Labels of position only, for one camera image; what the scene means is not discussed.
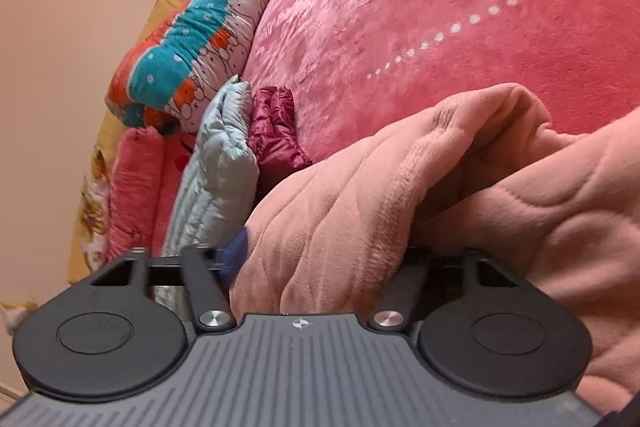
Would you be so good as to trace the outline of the light grey puffer jacket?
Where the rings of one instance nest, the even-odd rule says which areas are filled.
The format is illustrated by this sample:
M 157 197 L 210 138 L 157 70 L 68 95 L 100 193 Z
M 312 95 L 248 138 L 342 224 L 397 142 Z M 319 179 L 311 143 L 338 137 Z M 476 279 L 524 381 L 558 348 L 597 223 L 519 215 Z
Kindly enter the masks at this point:
M 162 248 L 164 257 L 193 245 L 222 246 L 252 210 L 259 176 L 248 145 L 250 84 L 231 77 L 205 109 L 184 168 Z

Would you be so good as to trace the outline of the folded pink blanket stack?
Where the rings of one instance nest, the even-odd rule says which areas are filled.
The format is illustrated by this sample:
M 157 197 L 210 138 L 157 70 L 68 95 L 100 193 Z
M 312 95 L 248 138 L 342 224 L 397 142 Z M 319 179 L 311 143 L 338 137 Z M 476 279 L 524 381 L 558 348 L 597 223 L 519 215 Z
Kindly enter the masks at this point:
M 134 247 L 160 257 L 194 143 L 195 135 L 182 131 L 134 128 L 124 133 L 111 175 L 107 261 Z

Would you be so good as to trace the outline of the teal cartoon-print quilt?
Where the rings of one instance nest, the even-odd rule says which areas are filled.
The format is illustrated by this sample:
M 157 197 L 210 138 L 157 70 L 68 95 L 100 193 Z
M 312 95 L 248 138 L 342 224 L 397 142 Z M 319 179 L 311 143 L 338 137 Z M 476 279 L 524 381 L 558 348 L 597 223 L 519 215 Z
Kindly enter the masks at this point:
M 198 131 L 219 89 L 242 74 L 270 0 L 186 0 L 124 56 L 105 103 L 127 127 Z

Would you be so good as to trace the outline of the pink heart-print bed blanket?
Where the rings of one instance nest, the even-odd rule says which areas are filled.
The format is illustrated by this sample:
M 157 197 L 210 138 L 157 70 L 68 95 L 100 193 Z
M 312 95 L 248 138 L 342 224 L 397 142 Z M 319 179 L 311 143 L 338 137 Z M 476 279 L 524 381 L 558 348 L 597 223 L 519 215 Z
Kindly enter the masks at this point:
M 270 0 L 244 78 L 292 91 L 315 160 L 508 82 L 585 133 L 639 104 L 639 0 Z

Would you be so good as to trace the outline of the pink quilted garment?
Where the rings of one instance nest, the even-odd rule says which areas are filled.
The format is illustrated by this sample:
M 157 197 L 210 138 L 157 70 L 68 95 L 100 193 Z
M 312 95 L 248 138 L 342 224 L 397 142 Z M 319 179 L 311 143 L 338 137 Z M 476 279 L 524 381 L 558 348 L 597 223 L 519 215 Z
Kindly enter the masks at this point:
M 247 221 L 233 313 L 372 310 L 411 245 L 487 251 L 588 327 L 579 394 L 639 389 L 639 116 L 553 130 L 515 83 L 464 92 L 296 172 Z

